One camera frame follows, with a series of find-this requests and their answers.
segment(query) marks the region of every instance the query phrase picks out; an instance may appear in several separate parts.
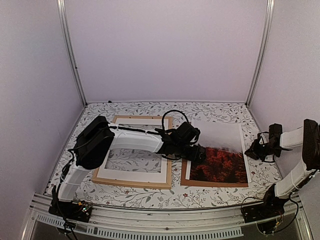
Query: white wall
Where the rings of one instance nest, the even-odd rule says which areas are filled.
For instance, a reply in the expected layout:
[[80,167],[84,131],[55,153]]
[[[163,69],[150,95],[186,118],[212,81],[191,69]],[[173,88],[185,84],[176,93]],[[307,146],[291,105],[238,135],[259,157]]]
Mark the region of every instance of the white wall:
[[66,0],[88,102],[245,102],[267,1]]
[[82,105],[57,2],[1,1],[0,239],[19,239]]
[[[319,23],[320,1],[275,1],[265,59],[251,106],[261,130],[279,123],[285,131],[291,131],[307,118],[320,122]],[[295,166],[300,151],[284,152],[277,160],[283,175]],[[299,195],[314,239],[320,239],[320,175]]]

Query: wooden picture frame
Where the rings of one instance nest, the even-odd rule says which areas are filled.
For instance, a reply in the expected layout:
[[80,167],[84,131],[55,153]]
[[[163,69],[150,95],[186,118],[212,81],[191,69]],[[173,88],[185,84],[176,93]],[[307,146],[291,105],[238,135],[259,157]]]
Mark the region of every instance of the wooden picture frame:
[[[162,116],[134,116],[134,115],[116,115],[113,118],[115,124],[130,124],[130,125],[156,125],[158,128],[162,127]],[[168,116],[164,118],[164,126],[166,129],[171,129],[173,126],[173,118]],[[108,151],[103,164],[94,170],[92,182],[95,184],[105,184],[113,186],[123,186],[132,188],[145,188],[145,189],[171,189],[172,181],[172,162],[165,158],[161,159],[161,175],[159,173],[150,172],[131,172],[120,171],[113,169],[105,169],[110,151]],[[159,181],[145,181],[152,177]]]

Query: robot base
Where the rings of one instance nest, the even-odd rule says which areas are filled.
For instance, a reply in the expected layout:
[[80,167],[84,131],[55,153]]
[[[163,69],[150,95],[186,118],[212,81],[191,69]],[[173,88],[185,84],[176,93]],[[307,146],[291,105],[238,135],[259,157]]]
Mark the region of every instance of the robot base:
[[285,209],[283,207],[277,209],[266,208],[264,204],[261,203],[252,206],[245,206],[241,209],[241,213],[243,215],[244,222],[251,223],[284,214]]
[[49,208],[49,213],[62,217],[62,212],[66,219],[88,223],[91,217],[92,208],[90,207],[83,212],[82,210],[79,210],[79,207],[80,206],[78,204],[72,202],[58,201],[54,204],[52,201]]

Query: floral tablecloth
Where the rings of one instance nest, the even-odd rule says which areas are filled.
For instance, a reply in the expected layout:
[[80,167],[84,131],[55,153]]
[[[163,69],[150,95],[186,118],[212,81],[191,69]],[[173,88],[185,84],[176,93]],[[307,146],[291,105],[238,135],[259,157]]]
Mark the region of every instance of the floral tablecloth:
[[[258,128],[247,107],[238,103],[204,102],[118,102],[89,104],[65,149],[75,145],[79,133],[97,116],[103,115],[111,122],[115,115],[162,116],[169,110],[183,111],[189,120],[208,122],[241,123],[246,149],[257,137]],[[172,112],[173,125],[178,127],[183,117]],[[64,151],[45,194],[51,195],[54,185],[59,184],[62,167],[70,159]],[[99,205],[149,209],[192,209],[232,206],[244,198],[255,196],[258,191],[281,179],[274,163],[262,163],[248,158],[251,173],[249,187],[191,187],[180,186],[181,161],[172,163],[172,188],[170,190],[143,189],[92,183],[90,172],[76,191],[75,200],[85,200]]]

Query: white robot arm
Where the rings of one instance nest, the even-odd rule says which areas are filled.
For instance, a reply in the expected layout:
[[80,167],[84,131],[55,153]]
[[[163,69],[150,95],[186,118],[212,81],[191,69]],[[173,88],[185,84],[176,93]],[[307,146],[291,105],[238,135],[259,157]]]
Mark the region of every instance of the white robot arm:
[[302,155],[294,169],[265,193],[263,203],[242,208],[246,222],[257,221],[284,213],[284,204],[293,192],[300,190],[320,169],[320,131],[314,120],[305,119],[303,127],[282,133],[280,124],[269,126],[269,142],[260,143],[261,134],[245,152],[253,159],[265,160],[268,155],[280,157],[281,151],[302,145]]
[[162,129],[155,131],[119,126],[107,122],[104,116],[96,117],[78,135],[74,148],[68,150],[72,154],[72,159],[62,169],[60,184],[52,189],[49,213],[65,219],[89,221],[91,211],[88,204],[84,202],[74,204],[72,201],[88,172],[103,164],[109,150],[135,149],[162,154],[162,157],[170,160],[172,158],[168,155],[174,155],[173,160],[180,158],[194,162],[205,160],[205,148],[195,145],[200,130],[194,128],[184,114],[186,121],[177,129],[165,130],[165,115],[162,117]]

